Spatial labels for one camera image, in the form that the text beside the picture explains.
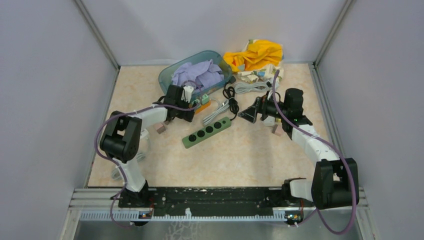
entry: white connector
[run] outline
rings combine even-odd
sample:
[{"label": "white connector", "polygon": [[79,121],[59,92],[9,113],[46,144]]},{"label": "white connector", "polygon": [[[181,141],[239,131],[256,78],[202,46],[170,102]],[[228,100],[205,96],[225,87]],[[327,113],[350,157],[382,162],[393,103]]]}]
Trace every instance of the white connector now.
[{"label": "white connector", "polygon": [[[273,79],[269,79],[265,83],[271,83],[271,85],[272,85]],[[280,86],[280,81],[275,81],[275,91],[277,91],[279,86]],[[267,99],[270,100],[272,97],[273,97],[273,87],[270,87],[270,91],[268,93]]]},{"label": "white connector", "polygon": [[181,95],[181,100],[189,103],[190,100],[192,99],[192,93],[195,89],[192,86],[184,86],[183,89],[184,89],[184,93]]}]

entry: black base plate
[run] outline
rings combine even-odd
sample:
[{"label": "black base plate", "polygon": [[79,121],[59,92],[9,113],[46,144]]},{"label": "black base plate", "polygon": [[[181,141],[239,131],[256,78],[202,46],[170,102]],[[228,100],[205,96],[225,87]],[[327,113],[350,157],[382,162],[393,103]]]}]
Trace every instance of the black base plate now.
[{"label": "black base plate", "polygon": [[[147,201],[129,198],[123,192],[120,208],[148,208],[154,215],[184,216],[190,208],[195,217],[272,216],[273,207],[300,207],[300,199],[283,197],[280,187],[150,187]],[[304,200],[304,207],[312,207]]]}]

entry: purple cloth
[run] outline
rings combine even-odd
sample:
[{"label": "purple cloth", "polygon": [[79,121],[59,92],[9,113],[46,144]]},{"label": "purple cloth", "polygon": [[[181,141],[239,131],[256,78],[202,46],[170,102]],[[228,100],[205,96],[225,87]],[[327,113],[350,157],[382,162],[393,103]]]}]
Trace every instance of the purple cloth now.
[{"label": "purple cloth", "polygon": [[195,81],[201,86],[201,89],[195,89],[195,93],[200,92],[203,89],[212,87],[213,85],[224,80],[223,71],[221,68],[213,64],[212,60],[202,61],[197,64],[186,62],[181,65],[172,75],[172,84],[182,86],[186,81]]}]

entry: crumpled fabric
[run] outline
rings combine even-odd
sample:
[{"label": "crumpled fabric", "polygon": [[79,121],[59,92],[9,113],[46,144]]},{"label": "crumpled fabric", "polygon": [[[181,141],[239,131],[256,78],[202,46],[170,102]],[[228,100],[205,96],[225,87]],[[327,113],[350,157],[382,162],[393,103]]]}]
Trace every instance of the crumpled fabric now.
[{"label": "crumpled fabric", "polygon": [[249,40],[245,51],[226,52],[222,58],[233,73],[252,71],[267,64],[278,66],[283,59],[283,47],[268,40]]},{"label": "crumpled fabric", "polygon": [[[196,86],[193,86],[194,84],[192,82],[187,82],[189,80],[195,81],[201,88],[198,89]],[[218,65],[214,64],[212,59],[194,65],[191,62],[186,62],[177,68],[172,75],[173,85],[182,86],[186,84],[193,86],[195,93],[212,87],[223,80],[223,71]]]}]

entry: yellow cloth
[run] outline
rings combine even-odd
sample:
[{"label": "yellow cloth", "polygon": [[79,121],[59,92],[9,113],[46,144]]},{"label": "yellow cloth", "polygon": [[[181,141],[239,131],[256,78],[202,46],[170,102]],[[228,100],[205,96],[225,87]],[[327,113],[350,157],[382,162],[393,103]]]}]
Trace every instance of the yellow cloth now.
[{"label": "yellow cloth", "polygon": [[244,70],[260,69],[267,64],[277,66],[283,58],[283,47],[268,40],[257,40],[247,45],[243,52],[226,52],[224,61],[231,66],[233,73],[239,72],[239,66],[244,64]]}]

